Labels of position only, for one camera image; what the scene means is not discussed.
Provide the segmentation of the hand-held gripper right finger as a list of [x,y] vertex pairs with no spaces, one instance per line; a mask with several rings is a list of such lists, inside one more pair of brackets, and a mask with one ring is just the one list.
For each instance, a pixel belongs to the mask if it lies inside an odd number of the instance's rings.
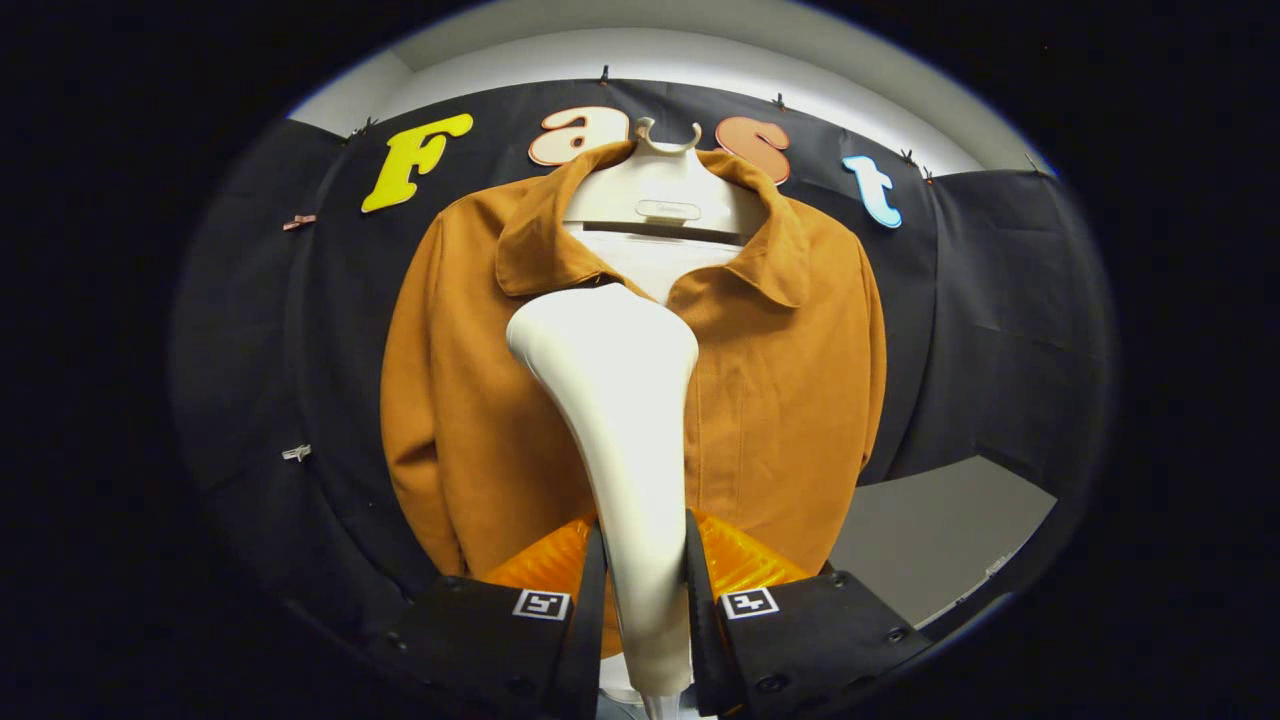
[[719,719],[850,719],[934,647],[847,571],[803,575],[687,511],[685,577],[698,710]]

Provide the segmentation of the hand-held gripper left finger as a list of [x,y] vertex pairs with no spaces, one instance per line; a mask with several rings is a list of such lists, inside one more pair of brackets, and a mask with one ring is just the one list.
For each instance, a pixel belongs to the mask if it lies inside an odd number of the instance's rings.
[[431,719],[593,719],[605,610],[595,518],[479,579],[440,577],[369,646]]

